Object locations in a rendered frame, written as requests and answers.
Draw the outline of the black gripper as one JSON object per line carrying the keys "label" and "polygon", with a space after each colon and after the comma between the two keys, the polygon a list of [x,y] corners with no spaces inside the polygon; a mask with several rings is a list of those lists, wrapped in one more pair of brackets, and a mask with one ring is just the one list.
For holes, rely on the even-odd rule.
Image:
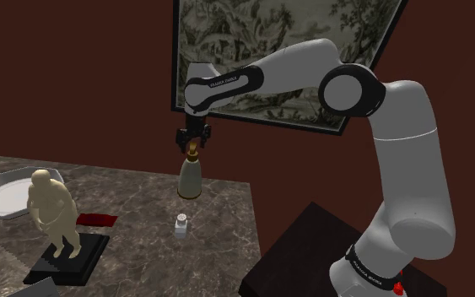
{"label": "black gripper", "polygon": [[211,126],[206,123],[205,116],[192,116],[186,114],[186,127],[176,131],[175,140],[184,154],[186,152],[186,142],[193,138],[200,138],[200,147],[205,148],[208,138],[211,137]]}

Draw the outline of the beige bottle with gold pump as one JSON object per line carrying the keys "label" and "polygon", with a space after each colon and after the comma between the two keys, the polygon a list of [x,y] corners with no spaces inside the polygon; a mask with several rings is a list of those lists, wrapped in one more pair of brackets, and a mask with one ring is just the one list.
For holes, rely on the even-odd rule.
{"label": "beige bottle with gold pump", "polygon": [[196,199],[202,193],[202,169],[198,159],[197,144],[189,143],[179,176],[177,194],[183,199]]}

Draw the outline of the small white salt shaker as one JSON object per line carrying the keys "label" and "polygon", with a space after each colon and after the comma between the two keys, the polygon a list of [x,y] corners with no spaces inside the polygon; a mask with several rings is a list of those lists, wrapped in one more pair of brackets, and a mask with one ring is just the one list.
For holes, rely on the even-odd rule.
{"label": "small white salt shaker", "polygon": [[188,220],[184,213],[179,213],[175,220],[175,237],[177,239],[183,239],[186,237]]}

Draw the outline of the flat red cloth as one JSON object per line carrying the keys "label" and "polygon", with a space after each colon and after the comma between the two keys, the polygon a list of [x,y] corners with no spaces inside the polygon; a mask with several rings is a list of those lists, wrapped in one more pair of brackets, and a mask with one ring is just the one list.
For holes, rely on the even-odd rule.
{"label": "flat red cloth", "polygon": [[76,221],[76,225],[93,227],[113,227],[117,221],[117,216],[102,213],[81,213]]}

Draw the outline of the beige figure on black base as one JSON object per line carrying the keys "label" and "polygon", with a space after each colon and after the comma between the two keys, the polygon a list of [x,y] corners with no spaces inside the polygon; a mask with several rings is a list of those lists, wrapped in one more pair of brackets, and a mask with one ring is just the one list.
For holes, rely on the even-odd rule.
{"label": "beige figure on black base", "polygon": [[52,179],[48,170],[36,170],[31,181],[27,209],[50,245],[30,269],[24,283],[51,278],[56,285],[86,285],[110,237],[76,230],[76,203],[66,186]]}

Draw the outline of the dark robot stand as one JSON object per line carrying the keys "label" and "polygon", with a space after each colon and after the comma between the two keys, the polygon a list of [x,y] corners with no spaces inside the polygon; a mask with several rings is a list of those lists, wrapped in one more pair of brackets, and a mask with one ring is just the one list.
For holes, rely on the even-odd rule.
{"label": "dark robot stand", "polygon": [[447,289],[408,265],[387,289],[345,259],[360,233],[312,202],[246,274],[240,297],[448,297]]}

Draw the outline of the grey octagonal plate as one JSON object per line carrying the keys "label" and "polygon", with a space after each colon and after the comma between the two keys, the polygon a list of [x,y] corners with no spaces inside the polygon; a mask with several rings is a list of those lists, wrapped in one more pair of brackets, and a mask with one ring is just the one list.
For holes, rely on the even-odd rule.
{"label": "grey octagonal plate", "polygon": [[28,213],[26,206],[31,176],[44,167],[28,166],[0,173],[0,219],[13,219]]}

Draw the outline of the grey flat slab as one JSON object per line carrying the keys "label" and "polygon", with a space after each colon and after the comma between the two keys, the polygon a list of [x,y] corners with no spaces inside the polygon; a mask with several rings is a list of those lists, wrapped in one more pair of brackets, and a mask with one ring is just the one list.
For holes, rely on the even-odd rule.
{"label": "grey flat slab", "polygon": [[7,297],[61,297],[51,277],[42,279]]}

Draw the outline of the framed landscape wall picture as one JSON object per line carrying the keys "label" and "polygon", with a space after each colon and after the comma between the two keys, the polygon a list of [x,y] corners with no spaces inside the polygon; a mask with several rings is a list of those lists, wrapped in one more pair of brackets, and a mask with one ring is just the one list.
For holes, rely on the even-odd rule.
{"label": "framed landscape wall picture", "polygon": [[[286,46],[327,38],[342,62],[374,70],[408,0],[174,0],[170,107],[184,111],[191,62],[220,73]],[[348,123],[320,107],[317,88],[233,97],[210,116],[341,135]]]}

